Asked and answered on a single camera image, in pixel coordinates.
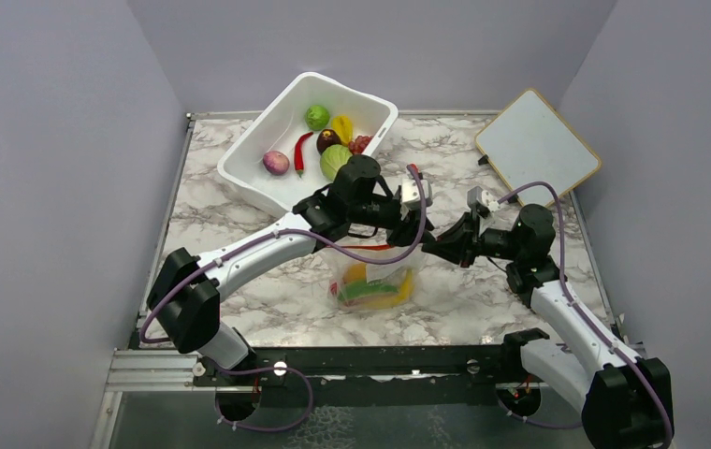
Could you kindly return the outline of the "clear zip top bag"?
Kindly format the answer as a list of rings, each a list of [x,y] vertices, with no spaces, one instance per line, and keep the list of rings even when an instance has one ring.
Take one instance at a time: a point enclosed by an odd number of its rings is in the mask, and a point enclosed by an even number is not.
[[[358,307],[356,304],[345,305],[337,300],[338,291],[343,285],[341,281],[341,276],[344,271],[353,264],[365,262],[346,256],[333,249],[323,250],[321,253],[321,257],[326,262],[326,265],[330,270],[327,295],[339,309],[343,311],[377,311],[365,310]],[[419,271],[425,265],[425,262],[426,257],[421,253],[420,250],[416,249],[407,257],[392,264],[385,265],[365,263],[367,265],[367,279],[365,281],[385,282],[398,286],[401,283],[401,279],[403,277],[404,272],[406,270],[411,270],[414,273],[414,284],[416,286],[416,282],[418,281],[419,277]]]

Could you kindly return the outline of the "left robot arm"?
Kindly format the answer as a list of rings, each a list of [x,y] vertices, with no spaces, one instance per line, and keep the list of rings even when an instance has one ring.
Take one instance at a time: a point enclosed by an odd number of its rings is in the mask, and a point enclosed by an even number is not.
[[[264,273],[325,248],[358,259],[339,244],[352,236],[352,225],[385,230],[389,244],[404,250],[392,263],[431,241],[429,181],[415,165],[407,170],[410,178],[390,191],[378,162],[354,155],[334,181],[301,199],[274,224],[221,249],[199,255],[184,248],[170,253],[147,295],[149,313],[139,330],[140,341],[159,343],[147,335],[152,322],[158,322],[166,332],[163,340],[179,353],[197,352],[229,383],[245,382],[252,375],[253,350],[236,329],[222,324],[221,303]]]

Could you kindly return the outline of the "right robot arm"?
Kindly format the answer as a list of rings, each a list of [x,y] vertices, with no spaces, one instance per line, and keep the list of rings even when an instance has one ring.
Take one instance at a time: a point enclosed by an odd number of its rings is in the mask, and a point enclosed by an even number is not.
[[[506,338],[498,358],[506,378],[530,374],[548,384],[579,412],[596,448],[668,448],[675,433],[669,370],[639,355],[577,297],[550,254],[560,221],[560,213],[532,204],[511,229],[482,229],[473,210],[423,250],[464,268],[478,257],[505,260],[511,291],[562,339]]]

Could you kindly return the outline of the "orange fake fruit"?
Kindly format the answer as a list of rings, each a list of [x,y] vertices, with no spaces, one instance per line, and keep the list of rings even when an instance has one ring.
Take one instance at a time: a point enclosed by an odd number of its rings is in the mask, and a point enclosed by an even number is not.
[[[367,279],[367,265],[365,263],[356,263],[348,267],[341,276],[343,284],[352,282],[362,282]]]

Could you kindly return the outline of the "red grapes bunch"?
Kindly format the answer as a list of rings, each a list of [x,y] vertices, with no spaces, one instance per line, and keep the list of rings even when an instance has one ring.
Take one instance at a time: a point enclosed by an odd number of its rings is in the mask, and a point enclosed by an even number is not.
[[[372,136],[357,136],[348,143],[351,154],[362,154],[370,145]]]

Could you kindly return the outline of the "green cabbage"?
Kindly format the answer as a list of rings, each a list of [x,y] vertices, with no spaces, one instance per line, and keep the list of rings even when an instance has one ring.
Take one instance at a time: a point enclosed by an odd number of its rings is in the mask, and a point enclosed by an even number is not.
[[[339,170],[345,166],[353,156],[348,147],[335,144],[327,147],[320,156],[320,169],[329,180],[334,181]]]

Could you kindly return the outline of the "dark purple fruit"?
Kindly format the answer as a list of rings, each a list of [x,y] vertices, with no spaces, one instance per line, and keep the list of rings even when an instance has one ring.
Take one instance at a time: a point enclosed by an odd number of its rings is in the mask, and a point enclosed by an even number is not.
[[[317,136],[316,149],[319,154],[323,154],[329,147],[341,144],[341,138],[334,130],[323,129]]]

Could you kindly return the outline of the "yellow bell pepper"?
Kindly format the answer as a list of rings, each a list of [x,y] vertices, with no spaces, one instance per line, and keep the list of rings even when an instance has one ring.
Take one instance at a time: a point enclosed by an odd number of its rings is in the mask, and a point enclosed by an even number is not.
[[[330,129],[339,137],[341,144],[348,146],[353,140],[354,127],[351,119],[346,115],[335,116],[331,119]]]

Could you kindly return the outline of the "red chili pepper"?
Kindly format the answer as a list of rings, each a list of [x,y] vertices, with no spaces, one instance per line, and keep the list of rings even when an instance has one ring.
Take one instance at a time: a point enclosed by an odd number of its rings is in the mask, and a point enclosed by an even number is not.
[[[303,148],[305,145],[305,142],[314,135],[313,131],[307,132],[303,135],[301,135],[295,144],[294,147],[294,159],[293,159],[293,167],[296,172],[296,174],[301,178],[303,176],[304,170],[305,170],[305,163],[304,163],[304,155],[303,155]]]

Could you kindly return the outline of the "small green lime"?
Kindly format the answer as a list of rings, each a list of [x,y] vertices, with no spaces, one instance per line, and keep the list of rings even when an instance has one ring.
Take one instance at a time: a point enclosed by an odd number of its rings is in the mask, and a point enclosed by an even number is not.
[[[304,122],[313,132],[325,129],[329,121],[330,113],[321,105],[311,105],[305,111]]]

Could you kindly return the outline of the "purple onion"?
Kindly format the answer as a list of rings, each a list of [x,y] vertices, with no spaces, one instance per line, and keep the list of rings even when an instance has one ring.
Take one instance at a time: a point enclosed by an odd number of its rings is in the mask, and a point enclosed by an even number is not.
[[[273,176],[282,176],[290,168],[289,158],[282,152],[269,151],[263,155],[262,164],[266,171]]]

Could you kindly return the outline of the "white board wooden frame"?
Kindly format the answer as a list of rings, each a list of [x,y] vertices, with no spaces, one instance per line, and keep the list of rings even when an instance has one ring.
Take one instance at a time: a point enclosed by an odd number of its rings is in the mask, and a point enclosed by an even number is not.
[[[532,88],[479,131],[475,145],[522,206],[550,207],[602,167],[598,154]]]

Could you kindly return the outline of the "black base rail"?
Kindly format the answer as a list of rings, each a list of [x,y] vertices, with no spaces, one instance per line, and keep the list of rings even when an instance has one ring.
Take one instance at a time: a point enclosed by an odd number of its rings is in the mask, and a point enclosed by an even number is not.
[[[196,353],[118,351],[107,385],[124,392],[212,392],[271,408],[538,404],[548,386],[506,360],[498,344],[261,347],[235,376]]]

